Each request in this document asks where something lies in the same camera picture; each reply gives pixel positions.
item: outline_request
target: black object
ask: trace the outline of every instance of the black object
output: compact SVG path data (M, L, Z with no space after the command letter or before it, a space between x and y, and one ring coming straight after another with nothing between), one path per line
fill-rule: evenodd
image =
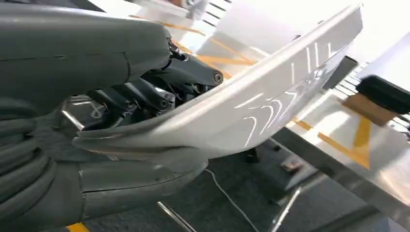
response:
M357 65L356 60L345 56L322 88L328 90L336 87Z
M410 112L410 93L376 75L362 79L356 90L387 110L401 115Z
M245 154L246 163L260 163L261 162L261 156L258 154L258 150L256 149L256 147L243 151L243 153Z

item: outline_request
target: chrome leg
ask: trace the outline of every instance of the chrome leg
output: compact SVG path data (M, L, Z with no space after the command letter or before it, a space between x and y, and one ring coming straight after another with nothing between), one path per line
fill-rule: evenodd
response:
M84 128L84 125L77 120L77 118L74 117L74 115L72 115L67 109L63 109L61 110L61 113L70 121L74 124L75 127L77 127L77 129L79 131L81 131Z
M272 220L271 225L269 226L268 232L277 232L281 226L283 220L289 213L290 208L293 203L296 201L297 197L304 191L315 186L317 183L321 182L326 177L325 174L321 172L315 172L308 178L301 181L297 186L291 188L288 191L288 194L284 198L278 201L278 204L281 205L279 213L275 215Z
M282 207L280 208L279 213L273 218L271 225L269 226L269 232L277 232L279 227L281 226L283 220L289 213L290 208L292 207L293 203L296 201L296 198L302 192L302 187L295 188L292 193L290 194L288 200Z
M182 227L186 232L196 232L196 230L188 224L178 213L176 213L172 208L165 206L162 202L157 202L160 208L170 216L175 222Z
M62 110L67 107L67 100L63 101L60 106L56 110L56 114L54 115L54 123L53 129L58 131L61 129L61 125L63 123L64 115L62 114Z

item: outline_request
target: white surface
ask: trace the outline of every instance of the white surface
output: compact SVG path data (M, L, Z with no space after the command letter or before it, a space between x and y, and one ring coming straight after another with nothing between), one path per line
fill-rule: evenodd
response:
M273 53L347 5L348 0L235 0L218 30L247 46Z
M185 17L187 10L176 7L170 3L159 0L137 0L138 3L131 3L124 0L89 0L94 5L100 7L107 13L117 16L140 15L145 8L149 8L153 14L168 13L178 17Z
M348 55L359 63L373 61L410 32L409 0L366 0L363 31Z

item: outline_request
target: metal rod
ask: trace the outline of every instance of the metal rod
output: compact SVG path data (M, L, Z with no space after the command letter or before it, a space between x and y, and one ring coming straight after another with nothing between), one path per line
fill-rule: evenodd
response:
M292 193L288 197L287 202L282 205L279 213L273 218L272 223L268 229L269 232L277 232L279 230L279 227L281 226L286 215L289 213L289 210L292 207L293 203L296 201L296 198L302 192L302 188L302 186L299 186L292 191Z
M157 202L160 208L166 212L168 216L170 216L178 225L180 225L184 231L186 232L196 232L196 230L188 224L177 212L175 212L172 208L165 206L162 202Z
M77 127L79 131L84 128L84 125L80 121L78 121L77 118L75 118L74 115L72 115L70 112L68 112L67 110L62 110L61 112L64 116L66 116L68 120L70 120L74 124L75 127Z
M61 125L64 119L64 115L62 113L62 110L65 110L65 108L67 107L67 100L64 100L60 106L57 108L56 111L56 115L54 116L54 123L53 123L53 127L54 130L60 130L61 129Z

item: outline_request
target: white wall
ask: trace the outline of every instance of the white wall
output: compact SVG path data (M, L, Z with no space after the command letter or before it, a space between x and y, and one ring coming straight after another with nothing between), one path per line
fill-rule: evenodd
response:
M346 0L234 0L218 30L273 53L344 6ZM410 0L365 0L364 29L348 55L372 61L410 31Z
M340 0L234 0L217 28L248 46L273 53L347 4Z
M371 62L410 32L409 0L366 0L363 31L348 55L359 63Z

